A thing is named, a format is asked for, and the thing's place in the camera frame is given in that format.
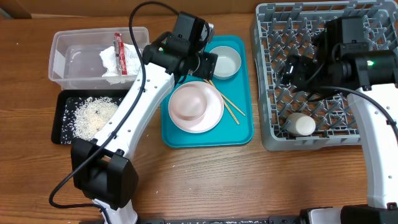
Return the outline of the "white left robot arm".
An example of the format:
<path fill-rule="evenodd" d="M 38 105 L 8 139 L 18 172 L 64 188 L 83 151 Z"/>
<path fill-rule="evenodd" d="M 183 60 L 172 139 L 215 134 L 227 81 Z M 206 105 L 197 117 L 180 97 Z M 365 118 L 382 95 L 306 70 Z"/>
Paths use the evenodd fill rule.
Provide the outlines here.
<path fill-rule="evenodd" d="M 213 34 L 213 24 L 180 12 L 173 31 L 164 32 L 139 54 L 143 72 L 115 114 L 92 140 L 73 143 L 73 183 L 92 199 L 106 223 L 137 222 L 131 202 L 138 183 L 131 162 L 137 142 L 180 77 L 212 78 L 217 56 L 205 47 Z"/>

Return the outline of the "white napkin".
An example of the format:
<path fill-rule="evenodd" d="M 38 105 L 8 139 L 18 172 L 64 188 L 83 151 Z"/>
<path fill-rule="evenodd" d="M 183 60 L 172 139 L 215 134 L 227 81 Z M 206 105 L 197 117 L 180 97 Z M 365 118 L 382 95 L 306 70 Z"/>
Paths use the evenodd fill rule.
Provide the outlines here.
<path fill-rule="evenodd" d="M 103 63 L 103 67 L 107 69 L 102 77 L 104 77 L 111 85 L 133 82 L 138 75 L 142 74 L 141 63 L 139 61 L 135 47 L 130 44 L 124 44 L 124 49 L 127 75 L 118 75 L 117 73 L 116 57 L 113 46 L 108 47 L 99 54 Z"/>

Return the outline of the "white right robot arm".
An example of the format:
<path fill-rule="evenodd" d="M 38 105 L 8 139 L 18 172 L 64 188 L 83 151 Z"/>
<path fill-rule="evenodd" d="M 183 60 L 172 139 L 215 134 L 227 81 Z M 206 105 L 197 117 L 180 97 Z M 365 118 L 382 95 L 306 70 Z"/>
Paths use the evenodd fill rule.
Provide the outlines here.
<path fill-rule="evenodd" d="M 307 208 L 298 223 L 397 222 L 397 54 L 371 50 L 360 16 L 328 21 L 313 58 L 290 55 L 278 80 L 325 100 L 343 94 L 359 129 L 367 171 L 364 205 Z"/>

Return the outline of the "red snack wrapper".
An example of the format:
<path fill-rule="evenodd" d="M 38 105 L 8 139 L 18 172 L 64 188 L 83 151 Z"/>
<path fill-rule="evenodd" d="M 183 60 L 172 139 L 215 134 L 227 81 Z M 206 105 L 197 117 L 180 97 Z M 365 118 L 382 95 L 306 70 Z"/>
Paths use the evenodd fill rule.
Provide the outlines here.
<path fill-rule="evenodd" d="M 127 65 L 125 58 L 124 42 L 120 33 L 114 34 L 114 54 L 116 57 L 116 70 L 118 75 L 127 75 Z"/>

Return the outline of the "pink bowl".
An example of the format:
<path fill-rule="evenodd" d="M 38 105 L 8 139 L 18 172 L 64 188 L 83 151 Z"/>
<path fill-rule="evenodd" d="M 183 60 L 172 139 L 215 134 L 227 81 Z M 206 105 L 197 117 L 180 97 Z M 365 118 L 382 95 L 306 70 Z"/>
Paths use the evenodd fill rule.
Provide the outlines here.
<path fill-rule="evenodd" d="M 196 84 L 178 87 L 169 99 L 169 115 L 174 123 L 198 123 L 204 118 L 208 100 Z"/>

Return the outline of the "pile of rice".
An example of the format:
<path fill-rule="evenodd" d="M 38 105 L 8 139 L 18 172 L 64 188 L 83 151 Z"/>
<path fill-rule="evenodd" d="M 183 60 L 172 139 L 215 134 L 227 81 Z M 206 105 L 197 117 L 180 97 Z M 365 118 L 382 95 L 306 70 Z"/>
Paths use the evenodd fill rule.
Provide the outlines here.
<path fill-rule="evenodd" d="M 71 144 L 76 138 L 86 141 L 115 114 L 122 98 L 70 97 L 62 114 L 60 144 Z"/>

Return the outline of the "white paper cup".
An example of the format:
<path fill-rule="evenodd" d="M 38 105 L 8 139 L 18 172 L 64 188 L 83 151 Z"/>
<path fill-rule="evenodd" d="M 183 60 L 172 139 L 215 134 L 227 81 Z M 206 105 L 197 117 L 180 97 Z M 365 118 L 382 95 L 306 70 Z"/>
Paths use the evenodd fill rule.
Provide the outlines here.
<path fill-rule="evenodd" d="M 287 117 L 289 122 L 286 130 L 294 136 L 309 136 L 316 128 L 313 118 L 303 113 L 292 113 Z"/>

